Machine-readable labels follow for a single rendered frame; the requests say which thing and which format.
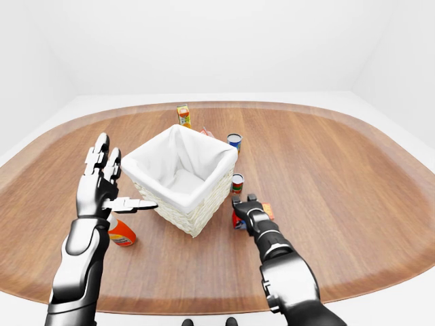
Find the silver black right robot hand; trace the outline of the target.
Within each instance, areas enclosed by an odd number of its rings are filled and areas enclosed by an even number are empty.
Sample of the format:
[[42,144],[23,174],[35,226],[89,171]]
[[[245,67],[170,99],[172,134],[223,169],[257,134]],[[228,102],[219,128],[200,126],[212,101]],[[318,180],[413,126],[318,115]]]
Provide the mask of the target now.
[[245,222],[246,229],[250,236],[259,232],[258,223],[271,220],[255,194],[248,194],[245,202],[243,202],[238,195],[232,196],[232,207],[235,215]]

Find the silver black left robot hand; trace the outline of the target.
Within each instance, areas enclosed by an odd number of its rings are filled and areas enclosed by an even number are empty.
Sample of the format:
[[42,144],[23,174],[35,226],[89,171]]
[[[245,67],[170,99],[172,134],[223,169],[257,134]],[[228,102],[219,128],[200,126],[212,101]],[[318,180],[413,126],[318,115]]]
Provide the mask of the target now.
[[120,149],[110,150],[109,136],[101,133],[87,153],[86,168],[77,187],[78,217],[107,219],[112,212],[129,214],[158,208],[154,201],[119,197],[121,159]]

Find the red orange butter box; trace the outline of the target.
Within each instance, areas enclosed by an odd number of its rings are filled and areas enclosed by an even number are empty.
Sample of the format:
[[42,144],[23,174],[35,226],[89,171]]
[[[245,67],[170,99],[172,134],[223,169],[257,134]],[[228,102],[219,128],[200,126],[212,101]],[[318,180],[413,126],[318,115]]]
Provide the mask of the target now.
[[[269,216],[269,219],[274,221],[275,216],[273,214],[271,204],[268,202],[263,202],[262,208],[263,208],[264,212]],[[247,229],[246,222],[244,220],[242,220],[240,217],[238,217],[237,214],[235,213],[235,211],[232,212],[232,226],[235,230],[246,230]]]

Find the white wicker basket with liner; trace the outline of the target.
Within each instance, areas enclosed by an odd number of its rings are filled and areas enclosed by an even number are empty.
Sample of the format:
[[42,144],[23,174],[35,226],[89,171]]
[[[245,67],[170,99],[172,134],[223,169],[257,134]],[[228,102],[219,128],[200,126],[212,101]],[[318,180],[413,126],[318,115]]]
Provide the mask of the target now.
[[190,128],[173,125],[127,154],[122,171],[156,212],[198,236],[230,193],[235,147]]

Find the red labelled tin can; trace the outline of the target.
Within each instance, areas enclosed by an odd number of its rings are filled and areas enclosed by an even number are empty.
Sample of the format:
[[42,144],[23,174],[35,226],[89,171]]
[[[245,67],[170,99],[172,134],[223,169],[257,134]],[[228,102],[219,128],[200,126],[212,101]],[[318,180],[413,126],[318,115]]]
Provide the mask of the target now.
[[232,176],[231,192],[233,194],[240,194],[243,189],[244,182],[244,176],[240,173],[235,173]]

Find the white orange bottle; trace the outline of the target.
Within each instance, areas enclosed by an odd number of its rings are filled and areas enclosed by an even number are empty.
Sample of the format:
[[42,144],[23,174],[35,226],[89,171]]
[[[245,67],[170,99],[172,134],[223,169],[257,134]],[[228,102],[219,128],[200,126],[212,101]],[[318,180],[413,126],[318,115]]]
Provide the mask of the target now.
[[120,247],[128,247],[135,243],[136,234],[123,222],[112,214],[107,218],[109,222],[108,234],[110,239]]

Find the blue labelled tin can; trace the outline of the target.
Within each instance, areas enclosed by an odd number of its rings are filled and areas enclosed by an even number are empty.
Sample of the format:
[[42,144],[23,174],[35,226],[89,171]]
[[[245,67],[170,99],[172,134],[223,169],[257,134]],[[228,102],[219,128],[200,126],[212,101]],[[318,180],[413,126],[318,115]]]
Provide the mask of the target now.
[[243,137],[237,133],[231,133],[227,136],[227,144],[235,147],[238,152],[240,152],[240,150],[241,150],[242,140],[243,140]]

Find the orange juice carton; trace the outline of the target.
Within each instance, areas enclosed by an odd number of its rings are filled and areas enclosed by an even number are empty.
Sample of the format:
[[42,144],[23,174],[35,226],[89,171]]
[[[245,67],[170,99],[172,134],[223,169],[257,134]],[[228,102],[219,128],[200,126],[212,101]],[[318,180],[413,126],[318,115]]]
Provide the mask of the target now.
[[186,128],[191,128],[190,110],[187,104],[177,106],[177,116],[179,119],[179,124],[185,126]]

